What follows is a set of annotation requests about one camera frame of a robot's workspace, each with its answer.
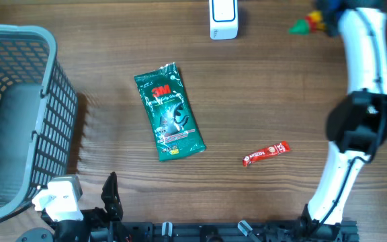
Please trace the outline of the green 3M gloves packet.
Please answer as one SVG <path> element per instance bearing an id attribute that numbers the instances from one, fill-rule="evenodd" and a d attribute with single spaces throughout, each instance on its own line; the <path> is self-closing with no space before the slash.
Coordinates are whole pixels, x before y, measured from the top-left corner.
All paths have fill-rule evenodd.
<path id="1" fill-rule="evenodd" d="M 148 116 L 159 161 L 182 159 L 206 150 L 175 63 L 134 77 Z"/>

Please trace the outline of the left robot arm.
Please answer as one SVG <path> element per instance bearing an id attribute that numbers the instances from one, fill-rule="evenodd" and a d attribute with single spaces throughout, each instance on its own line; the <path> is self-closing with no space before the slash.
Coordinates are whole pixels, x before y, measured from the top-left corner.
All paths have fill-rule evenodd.
<path id="1" fill-rule="evenodd" d="M 83 191 L 77 175 L 63 175 L 50 180 L 32 200 L 42 220 L 52 226 L 26 231 L 18 242 L 31 241 L 131 241 L 132 235 L 122 224 L 123 209 L 118 192 L 117 175 L 112 172 L 101 193 L 103 208 L 81 210 Z"/>

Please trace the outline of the red coffee stick sachet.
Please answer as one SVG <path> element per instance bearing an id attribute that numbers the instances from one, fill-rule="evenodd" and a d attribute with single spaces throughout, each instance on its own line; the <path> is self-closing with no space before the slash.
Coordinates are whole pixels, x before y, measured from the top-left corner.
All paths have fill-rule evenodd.
<path id="1" fill-rule="evenodd" d="M 278 144 L 265 147 L 247 155 L 243 158 L 243 166 L 248 167 L 252 163 L 256 163 L 289 151 L 291 151 L 290 145 L 286 141 L 282 141 Z"/>

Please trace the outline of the grey plastic shopping basket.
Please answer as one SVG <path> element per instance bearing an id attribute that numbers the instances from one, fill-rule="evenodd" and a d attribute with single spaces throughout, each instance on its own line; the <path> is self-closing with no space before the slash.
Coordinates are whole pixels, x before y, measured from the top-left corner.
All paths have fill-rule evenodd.
<path id="1" fill-rule="evenodd" d="M 66 173 L 77 109 L 54 36 L 0 25 L 0 218 Z"/>

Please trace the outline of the red sauce bottle green cap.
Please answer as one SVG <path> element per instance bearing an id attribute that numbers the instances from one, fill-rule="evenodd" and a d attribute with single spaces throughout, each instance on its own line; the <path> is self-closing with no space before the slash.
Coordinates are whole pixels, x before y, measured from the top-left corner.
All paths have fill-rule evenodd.
<path id="1" fill-rule="evenodd" d="M 299 19 L 288 32 L 295 35 L 308 35 L 314 32 L 324 32 L 325 30 L 326 24 L 323 21 L 322 12 L 314 10 L 304 18 Z"/>

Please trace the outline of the white barcode scanner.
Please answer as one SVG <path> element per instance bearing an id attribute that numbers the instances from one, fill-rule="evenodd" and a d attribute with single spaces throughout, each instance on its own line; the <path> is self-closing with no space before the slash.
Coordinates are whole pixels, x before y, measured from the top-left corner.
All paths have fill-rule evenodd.
<path id="1" fill-rule="evenodd" d="M 209 0 L 210 38 L 230 40 L 238 35 L 238 1 Z"/>

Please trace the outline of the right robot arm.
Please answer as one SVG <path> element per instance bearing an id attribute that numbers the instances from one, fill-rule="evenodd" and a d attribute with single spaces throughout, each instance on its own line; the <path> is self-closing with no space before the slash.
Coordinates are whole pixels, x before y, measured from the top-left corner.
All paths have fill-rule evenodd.
<path id="1" fill-rule="evenodd" d="M 348 84 L 327 119 L 327 162 L 307 204 L 313 233 L 342 221 L 358 174 L 387 139 L 386 2 L 316 1 L 315 7 L 325 33 L 343 40 Z"/>

